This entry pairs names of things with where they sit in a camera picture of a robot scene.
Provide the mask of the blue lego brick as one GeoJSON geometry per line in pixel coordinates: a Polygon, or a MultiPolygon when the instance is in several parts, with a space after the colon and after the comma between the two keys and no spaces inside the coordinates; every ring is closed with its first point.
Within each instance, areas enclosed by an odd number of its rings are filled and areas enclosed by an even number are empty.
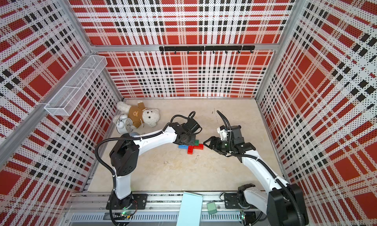
{"type": "Polygon", "coordinates": [[[187,145],[179,145],[178,148],[179,149],[188,149],[189,147],[187,145]]]}

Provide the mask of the red lego brick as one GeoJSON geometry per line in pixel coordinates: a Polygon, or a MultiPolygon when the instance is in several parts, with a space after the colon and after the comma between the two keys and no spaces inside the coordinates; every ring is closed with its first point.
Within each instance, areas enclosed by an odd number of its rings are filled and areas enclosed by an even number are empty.
{"type": "Polygon", "coordinates": [[[197,146],[193,147],[194,149],[199,149],[199,150],[204,150],[204,145],[203,144],[198,144],[197,146]]]}
{"type": "Polygon", "coordinates": [[[194,146],[188,146],[188,154],[189,155],[192,155],[193,154],[193,150],[194,150],[194,146]]]}

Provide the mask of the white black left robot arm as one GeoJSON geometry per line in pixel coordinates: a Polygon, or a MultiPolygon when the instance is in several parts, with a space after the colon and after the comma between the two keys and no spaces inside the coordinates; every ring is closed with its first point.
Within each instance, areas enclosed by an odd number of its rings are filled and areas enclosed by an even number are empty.
{"type": "Polygon", "coordinates": [[[108,138],[99,142],[94,154],[97,161],[111,172],[113,180],[112,192],[106,206],[107,210],[118,210],[128,207],[137,207],[137,200],[132,195],[131,177],[137,167],[139,156],[149,150],[165,144],[191,146],[196,141],[196,135],[202,127],[194,119],[196,112],[192,111],[187,117],[177,114],[163,129],[144,135],[131,136],[124,134],[117,138],[108,138]],[[110,165],[99,155],[100,147],[115,141],[116,144],[110,152],[110,165]]]}

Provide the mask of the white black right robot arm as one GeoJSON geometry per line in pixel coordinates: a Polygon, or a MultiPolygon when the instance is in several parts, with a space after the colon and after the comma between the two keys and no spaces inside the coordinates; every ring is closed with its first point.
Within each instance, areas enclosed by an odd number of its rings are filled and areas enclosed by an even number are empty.
{"type": "Polygon", "coordinates": [[[224,125],[217,129],[219,136],[212,136],[204,142],[204,146],[225,157],[237,158],[254,174],[264,189],[260,191],[253,184],[240,186],[240,207],[256,207],[272,226],[307,226],[309,219],[302,189],[279,176],[263,160],[255,146],[245,142],[241,126],[231,126],[220,111],[217,113],[224,125]]]}

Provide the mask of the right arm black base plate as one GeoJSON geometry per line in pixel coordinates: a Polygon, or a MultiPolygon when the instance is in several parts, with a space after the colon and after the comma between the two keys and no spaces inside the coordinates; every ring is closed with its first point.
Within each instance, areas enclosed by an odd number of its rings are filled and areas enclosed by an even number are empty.
{"type": "Polygon", "coordinates": [[[254,205],[242,203],[237,193],[223,193],[223,196],[226,209],[256,209],[254,205]]]}

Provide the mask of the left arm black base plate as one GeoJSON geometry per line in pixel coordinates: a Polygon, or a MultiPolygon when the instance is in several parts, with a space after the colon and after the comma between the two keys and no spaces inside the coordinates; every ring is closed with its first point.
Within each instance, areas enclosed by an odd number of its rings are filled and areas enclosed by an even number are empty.
{"type": "Polygon", "coordinates": [[[130,194],[129,196],[120,200],[116,194],[112,194],[112,196],[109,197],[106,210],[109,210],[110,208],[112,210],[144,210],[147,203],[147,197],[147,194],[130,194]]]}

